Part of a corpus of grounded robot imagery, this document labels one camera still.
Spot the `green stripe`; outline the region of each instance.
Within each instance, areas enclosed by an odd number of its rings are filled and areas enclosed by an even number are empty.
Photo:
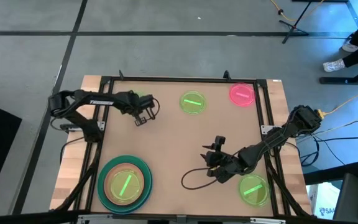
[[[263,185],[262,185],[262,184],[259,184],[259,185],[256,186],[256,187],[253,187],[253,188],[251,188],[251,189],[249,189],[249,190],[246,190],[246,191],[244,192],[244,195],[247,195],[247,194],[249,194],[249,193],[252,193],[252,192],[258,190],[258,189],[261,188],[261,187],[263,187]]]
[[[201,103],[197,103],[197,102],[194,102],[194,101],[191,101],[191,100],[184,100],[184,102],[193,103],[193,104],[201,106]]]
[[[121,189],[121,192],[119,193],[120,196],[122,196],[123,193],[125,192],[125,189],[127,188],[129,181],[131,180],[131,177],[132,177],[132,175],[129,174],[129,176],[127,177],[127,180],[125,181],[124,186]]]

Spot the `gray floor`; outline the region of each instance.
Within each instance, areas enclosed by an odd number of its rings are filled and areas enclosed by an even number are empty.
[[[288,17],[305,3],[277,0]],[[80,0],[0,0],[0,30],[72,30]],[[358,15],[358,1],[352,1]],[[89,0],[83,31],[286,31],[272,3],[261,1]],[[324,3],[300,23],[313,32],[353,32],[357,29],[345,4]],[[321,76],[354,76],[358,65],[327,74],[321,64],[346,54],[342,39],[280,37],[77,37],[62,90],[80,87],[84,75],[221,77],[229,70],[236,78],[282,79],[289,108],[310,105],[330,111],[353,95],[358,86],[320,85]],[[0,37],[0,108],[23,118],[0,175],[0,215],[11,211],[17,185],[37,134],[68,37]],[[358,100],[323,121],[322,130],[358,118]],[[358,136],[358,124],[321,138]],[[48,210],[66,134],[49,128],[23,212]],[[358,161],[358,140],[328,142],[345,163]],[[315,150],[307,141],[302,154]],[[339,166],[325,145],[314,165]]]

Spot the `concrete floor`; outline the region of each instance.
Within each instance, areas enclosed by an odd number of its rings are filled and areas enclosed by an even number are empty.
[[[299,15],[302,2],[277,0],[288,17]],[[351,0],[358,15],[358,1]],[[0,0],[0,30],[72,30],[81,0]],[[269,0],[89,0],[82,31],[243,31],[282,32]],[[299,27],[312,32],[353,32],[354,18],[342,3],[324,3]],[[358,65],[327,74],[321,64],[345,56],[343,39],[281,37],[77,37],[61,90],[80,87],[84,75],[221,77],[282,79],[289,108],[310,105],[330,111],[358,86],[320,85],[321,76],[352,77]],[[0,37],[0,108],[23,119],[0,175],[0,215],[8,214],[25,163],[46,109],[68,37]],[[358,99],[327,117],[322,130],[358,118]],[[321,138],[358,136],[358,123]],[[45,212],[58,172],[59,150],[66,134],[48,129],[23,212]],[[328,143],[345,163],[358,161],[358,140]],[[313,141],[299,144],[302,154]],[[341,163],[325,145],[314,167]]]

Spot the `wooden tabletop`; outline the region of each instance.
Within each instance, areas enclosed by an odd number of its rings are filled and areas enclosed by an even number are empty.
[[[97,92],[99,88],[100,79],[101,76],[85,76],[81,89],[85,91]],[[267,80],[267,84],[275,125],[282,125],[287,121],[289,114],[283,84],[281,80]],[[264,114],[264,121],[267,121],[267,114],[264,105],[264,95],[261,90],[260,97],[262,102],[261,105]],[[85,105],[78,108],[78,112],[86,118],[91,118],[93,115],[93,111],[94,106],[91,105]],[[68,135],[67,141],[71,141],[80,137],[82,137],[82,132],[70,133]],[[294,139],[289,139],[288,142],[295,144]],[[51,209],[58,207],[78,183],[85,153],[85,147],[86,142],[80,140],[67,145],[67,147],[65,148],[62,164],[60,166],[57,181],[55,184],[55,190],[53,192],[53,196],[50,203]],[[298,157],[298,151],[293,146],[286,144],[282,147],[280,155],[287,188],[289,189],[295,200],[302,206],[302,208],[306,212],[311,213],[310,203],[306,193],[305,180],[303,178],[300,160]],[[87,191],[88,186],[86,185],[84,187],[84,192]],[[277,186],[275,186],[275,192],[278,201],[279,213],[283,213],[281,194]],[[85,200],[86,194],[83,194],[80,208],[85,207]]]

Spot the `white sneaker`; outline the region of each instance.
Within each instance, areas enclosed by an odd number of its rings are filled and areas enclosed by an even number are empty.
[[[342,68],[345,68],[345,63],[342,59],[336,60],[335,62],[326,62],[323,63],[324,71],[326,72],[335,72]]]
[[[355,52],[356,50],[358,50],[358,46],[356,45],[353,45],[350,43],[350,41],[346,42],[343,46],[342,46],[342,49],[346,52],[350,52],[350,53],[353,53]]]

